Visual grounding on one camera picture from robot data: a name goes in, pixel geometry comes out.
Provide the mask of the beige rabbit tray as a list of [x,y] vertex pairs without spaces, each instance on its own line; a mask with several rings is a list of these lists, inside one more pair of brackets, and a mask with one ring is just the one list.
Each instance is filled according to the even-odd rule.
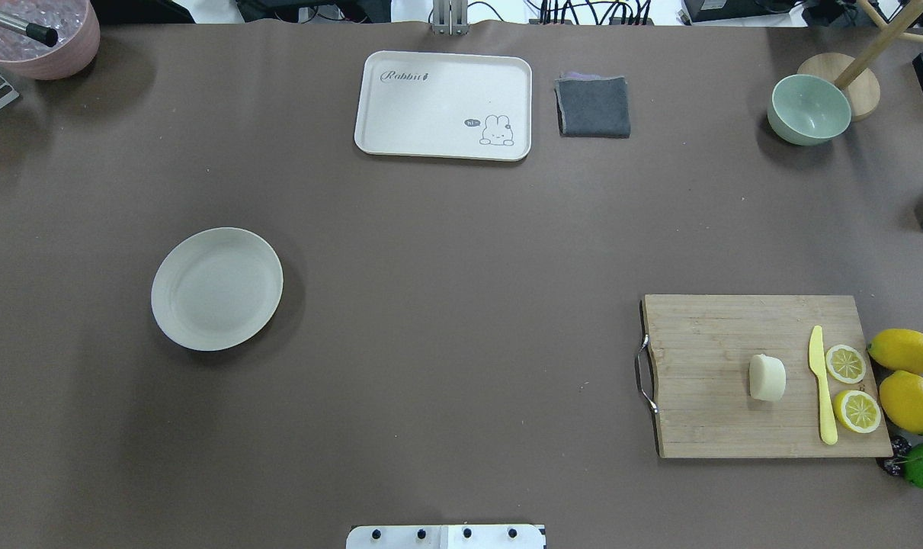
[[532,70],[513,56],[378,51],[364,63],[354,143],[381,156],[520,161]]

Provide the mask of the lemon half near bun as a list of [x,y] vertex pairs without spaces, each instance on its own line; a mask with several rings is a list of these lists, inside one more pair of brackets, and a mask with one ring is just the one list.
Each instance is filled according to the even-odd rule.
[[859,384],[868,371],[868,361],[857,348],[838,344],[825,352],[827,371],[844,384]]

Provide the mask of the grey folded cloth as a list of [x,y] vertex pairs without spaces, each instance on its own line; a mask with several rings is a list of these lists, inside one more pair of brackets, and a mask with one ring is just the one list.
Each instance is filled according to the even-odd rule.
[[555,81],[563,136],[629,138],[629,86],[625,77],[566,73]]

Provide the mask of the wooden cutting board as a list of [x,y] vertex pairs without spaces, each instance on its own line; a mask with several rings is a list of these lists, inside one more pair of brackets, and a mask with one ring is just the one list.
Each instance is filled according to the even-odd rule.
[[885,419],[869,433],[834,416],[844,390],[878,395],[870,366],[854,383],[809,367],[833,346],[864,352],[844,295],[649,294],[636,385],[661,458],[887,458]]

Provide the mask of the mint green bowl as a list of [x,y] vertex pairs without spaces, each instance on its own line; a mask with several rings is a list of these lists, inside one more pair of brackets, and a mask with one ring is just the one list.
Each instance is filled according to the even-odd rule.
[[774,86],[767,119],[786,142],[815,146],[845,132],[852,113],[848,99],[833,83],[812,74],[792,74]]

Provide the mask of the yellow plastic knife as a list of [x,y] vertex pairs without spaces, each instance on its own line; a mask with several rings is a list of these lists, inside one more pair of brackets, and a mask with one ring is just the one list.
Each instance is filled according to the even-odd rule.
[[818,435],[824,445],[836,445],[838,431],[829,389],[822,326],[813,326],[810,330],[807,366],[816,379]]

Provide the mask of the wooden mug tree stand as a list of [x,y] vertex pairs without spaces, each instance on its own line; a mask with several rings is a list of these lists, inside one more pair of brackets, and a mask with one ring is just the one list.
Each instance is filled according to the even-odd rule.
[[844,53],[817,53],[798,68],[799,74],[812,74],[827,80],[844,93],[851,107],[851,120],[861,121],[872,114],[880,103],[880,84],[869,69],[880,53],[896,39],[923,43],[923,36],[908,31],[923,14],[923,1],[910,1],[891,22],[873,9],[868,1],[857,1],[859,7],[879,28],[879,34],[856,58]]

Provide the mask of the lemon half far side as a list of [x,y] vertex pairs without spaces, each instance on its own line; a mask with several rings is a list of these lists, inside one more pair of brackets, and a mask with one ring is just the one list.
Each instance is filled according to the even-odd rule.
[[862,390],[841,390],[833,399],[833,410],[838,423],[852,433],[873,433],[883,419],[875,397]]

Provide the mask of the whole lemon left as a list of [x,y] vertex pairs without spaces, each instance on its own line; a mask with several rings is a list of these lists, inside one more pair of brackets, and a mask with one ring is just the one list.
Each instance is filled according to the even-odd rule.
[[870,357],[890,371],[923,374],[923,333],[909,328],[887,328],[867,345]]

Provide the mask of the whole lemon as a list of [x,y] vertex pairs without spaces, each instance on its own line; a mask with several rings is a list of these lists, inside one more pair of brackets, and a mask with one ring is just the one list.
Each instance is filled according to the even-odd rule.
[[879,388],[880,405],[897,427],[923,435],[923,377],[908,371],[891,373]]
[[909,328],[887,328],[867,345],[870,357],[890,371],[923,374],[923,333]]

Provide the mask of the pink bowl with ice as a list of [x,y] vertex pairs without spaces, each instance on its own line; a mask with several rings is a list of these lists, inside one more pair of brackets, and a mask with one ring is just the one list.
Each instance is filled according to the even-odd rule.
[[0,1],[0,67],[36,80],[81,72],[98,53],[89,1]]

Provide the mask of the whole lemon right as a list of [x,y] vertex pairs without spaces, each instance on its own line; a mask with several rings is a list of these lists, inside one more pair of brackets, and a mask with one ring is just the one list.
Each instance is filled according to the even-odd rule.
[[923,435],[923,377],[908,371],[891,373],[879,388],[880,405],[897,427]]

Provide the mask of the dark berry cluster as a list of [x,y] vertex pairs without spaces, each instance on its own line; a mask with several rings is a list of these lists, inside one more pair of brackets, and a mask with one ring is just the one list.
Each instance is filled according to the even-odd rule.
[[876,465],[891,477],[904,477],[905,462],[913,445],[903,435],[891,435],[889,442],[891,455],[877,458]]

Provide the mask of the metal muddler black tip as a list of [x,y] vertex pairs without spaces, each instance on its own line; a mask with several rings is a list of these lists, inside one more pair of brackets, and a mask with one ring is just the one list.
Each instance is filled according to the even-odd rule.
[[23,20],[23,18],[19,18],[17,15],[8,14],[4,11],[0,11],[0,28],[8,29],[8,31],[26,36],[47,47],[54,47],[59,41],[59,35],[56,29]]

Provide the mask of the aluminium frame post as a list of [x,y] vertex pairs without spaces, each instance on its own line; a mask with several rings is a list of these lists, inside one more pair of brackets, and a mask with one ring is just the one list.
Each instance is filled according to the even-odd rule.
[[432,2],[431,28],[433,34],[462,36],[468,34],[468,1],[434,0]]

